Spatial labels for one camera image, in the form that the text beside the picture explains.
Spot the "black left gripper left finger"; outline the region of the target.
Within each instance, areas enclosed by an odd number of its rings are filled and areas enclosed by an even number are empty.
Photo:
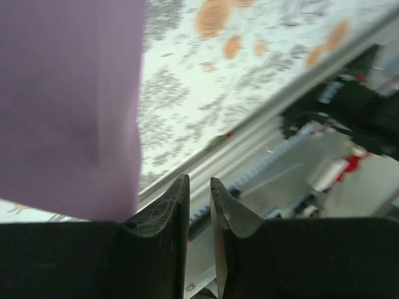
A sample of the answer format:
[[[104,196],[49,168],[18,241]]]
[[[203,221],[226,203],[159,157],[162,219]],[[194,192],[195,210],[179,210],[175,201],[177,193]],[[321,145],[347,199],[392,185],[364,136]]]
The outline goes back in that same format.
[[[2,298],[182,298],[190,179],[125,222],[1,226]]]

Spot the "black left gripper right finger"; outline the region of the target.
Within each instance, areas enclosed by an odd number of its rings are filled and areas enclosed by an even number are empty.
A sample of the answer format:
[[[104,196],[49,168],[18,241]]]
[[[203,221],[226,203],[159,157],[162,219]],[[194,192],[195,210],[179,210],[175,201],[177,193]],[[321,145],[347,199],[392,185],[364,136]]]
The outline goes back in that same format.
[[[265,220],[210,181],[220,298],[397,298],[393,217]]]

